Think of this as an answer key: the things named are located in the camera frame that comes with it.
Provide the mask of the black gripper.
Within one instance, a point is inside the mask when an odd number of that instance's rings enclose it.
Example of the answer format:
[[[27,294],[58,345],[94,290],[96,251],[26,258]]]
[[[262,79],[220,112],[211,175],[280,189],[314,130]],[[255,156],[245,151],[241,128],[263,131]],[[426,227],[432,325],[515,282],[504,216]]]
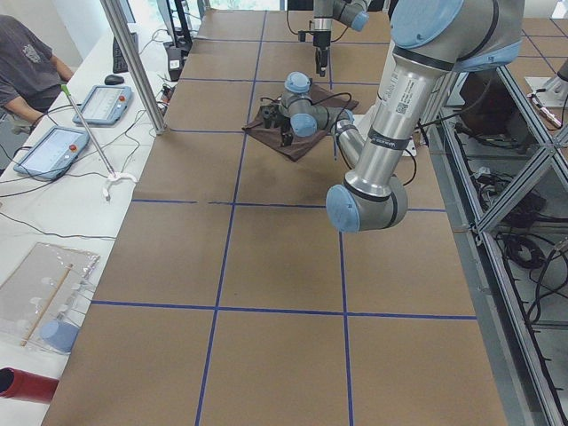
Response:
[[[325,76],[328,68],[329,46],[331,44],[330,29],[314,29],[312,31],[312,44],[315,51],[315,69],[318,75]]]
[[[282,147],[292,145],[295,133],[292,129],[290,119],[286,116],[280,118],[280,136],[280,145]]]

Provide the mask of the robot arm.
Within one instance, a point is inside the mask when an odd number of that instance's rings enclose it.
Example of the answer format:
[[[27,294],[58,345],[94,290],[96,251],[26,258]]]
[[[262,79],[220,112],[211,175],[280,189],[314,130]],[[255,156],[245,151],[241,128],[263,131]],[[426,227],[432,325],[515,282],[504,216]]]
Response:
[[[316,72],[319,76],[324,76],[327,71],[332,21],[336,20],[347,28],[360,32],[368,22],[369,5],[370,1],[366,0],[313,2],[313,19],[309,32],[316,49]]]
[[[312,103],[307,75],[288,75],[279,110],[293,133],[330,132],[351,167],[327,192],[327,215],[338,231],[385,229],[403,219],[407,196],[394,171],[437,80],[512,62],[520,51],[524,9],[522,1],[398,2],[390,17],[394,67],[383,71],[383,92],[366,136],[347,110]]]

